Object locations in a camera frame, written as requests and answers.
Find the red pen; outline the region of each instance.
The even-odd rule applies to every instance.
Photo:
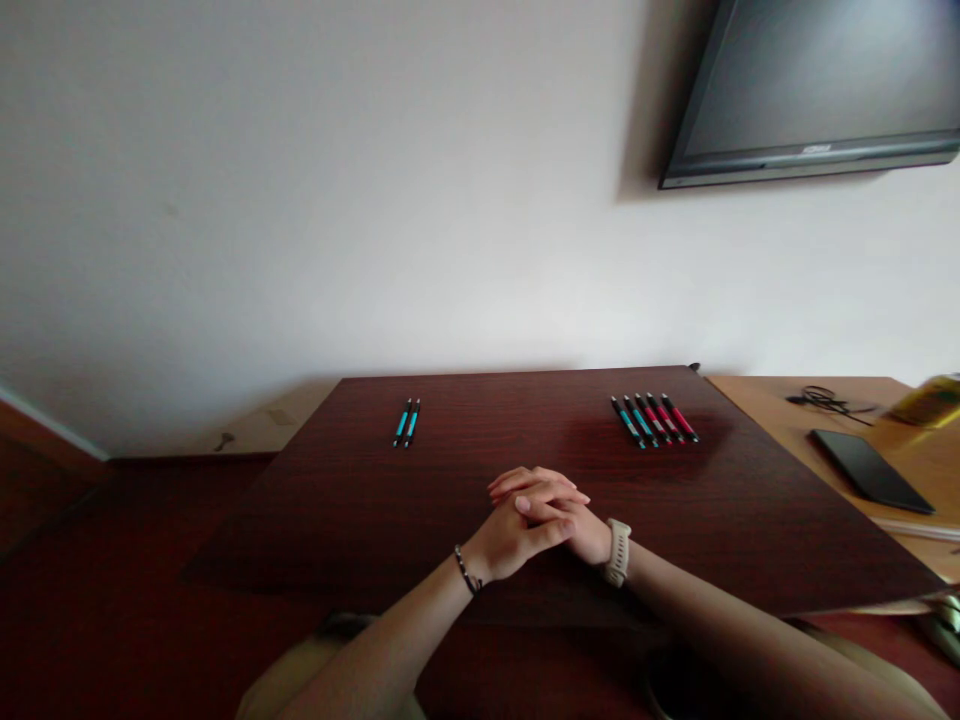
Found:
[[[647,401],[657,409],[658,413],[660,413],[660,417],[663,418],[663,422],[666,424],[666,426],[670,428],[670,432],[673,433],[673,436],[677,439],[677,442],[681,445],[686,445],[687,441],[683,439],[683,435],[681,435],[680,431],[677,430],[677,426],[673,424],[673,420],[671,420],[670,416],[667,415],[667,411],[660,407],[659,403],[657,403],[657,399],[650,393],[647,393]]]
[[[683,431],[694,442],[700,442],[700,436],[693,431],[693,428],[690,426],[690,423],[687,422],[687,419],[683,416],[683,413],[680,412],[680,409],[673,404],[670,398],[667,397],[666,393],[661,393],[661,395],[663,395],[663,404],[666,405],[670,409],[670,412],[673,413],[673,416],[677,419],[677,422],[680,423],[680,427],[683,428]]]
[[[660,421],[657,420],[657,414],[653,412],[653,409],[649,405],[647,405],[647,401],[640,397],[640,393],[634,393],[634,395],[636,395],[637,398],[637,405],[639,405],[640,409],[643,410],[643,414],[650,418],[650,424],[653,425],[657,429],[657,432],[663,436],[664,442],[666,442],[667,445],[673,445],[673,440],[670,439],[670,434],[663,429],[663,425],[661,425]]]

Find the hand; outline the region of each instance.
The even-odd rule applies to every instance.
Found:
[[[567,547],[588,565],[608,563],[613,545],[613,533],[610,527],[584,507],[585,503],[571,502],[570,498],[545,501],[542,496],[531,495],[528,489],[542,482],[540,478],[551,478],[555,482],[565,482],[571,488],[576,487],[566,477],[553,470],[534,468],[531,472],[526,468],[517,468],[504,473],[491,483],[490,495],[494,498],[494,502],[497,502],[498,498],[503,497],[505,493],[515,493],[517,498],[514,506],[531,523],[557,520],[573,522],[575,529],[573,535],[567,540]]]
[[[569,539],[574,524],[566,517],[537,520],[538,527],[530,527],[527,518],[518,512],[520,506],[530,503],[546,506],[549,502],[569,501],[579,505],[588,498],[570,487],[551,481],[538,481],[524,488],[514,502],[500,503],[476,534],[461,548],[463,564],[470,575],[489,583],[513,575],[534,555]]]
[[[509,494],[514,490],[528,488],[536,485],[539,482],[555,482],[561,485],[566,485],[573,490],[577,489],[576,485],[555,470],[547,470],[546,468],[542,467],[535,467],[533,470],[527,470],[525,467],[518,467],[505,472],[492,483],[487,485],[487,490],[490,491],[490,497],[493,499],[493,504],[499,505],[504,498],[509,496]],[[583,493],[577,493],[576,499],[578,502],[581,502],[584,505],[590,502],[590,498]]]

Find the flat screen tv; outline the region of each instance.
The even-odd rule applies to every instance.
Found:
[[[721,0],[660,188],[958,150],[960,0]]]

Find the wooden table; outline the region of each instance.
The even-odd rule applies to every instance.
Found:
[[[610,407],[635,391],[668,393],[702,442],[638,448]],[[394,449],[410,396],[423,401],[416,440]],[[484,521],[487,483],[538,464],[641,544],[776,615],[943,587],[682,366],[343,380],[185,574],[381,612]],[[464,620],[625,626],[642,617],[631,597],[553,551],[485,590]]]
[[[960,583],[960,422],[925,430],[885,417],[886,410],[911,388],[884,377],[728,377],[707,378],[760,427],[809,467],[845,500],[950,583]],[[805,385],[820,385],[851,401],[851,407],[877,405],[858,415],[867,427],[836,414],[793,405]],[[925,516],[871,502],[808,440],[811,430],[860,435],[936,508]]]

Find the bracelet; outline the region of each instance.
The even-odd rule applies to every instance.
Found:
[[[474,584],[474,579],[470,577],[467,573],[467,566],[463,564],[463,556],[460,554],[460,546],[453,546],[453,554],[457,557],[457,565],[460,566],[460,574],[463,575],[464,582],[467,583],[467,587],[470,588],[470,594],[476,597],[477,593],[483,590],[483,580],[476,578],[476,584]]]
[[[627,561],[630,556],[630,526],[619,520],[607,520],[610,526],[610,560],[603,568],[604,579],[614,587],[623,587],[627,579]]]

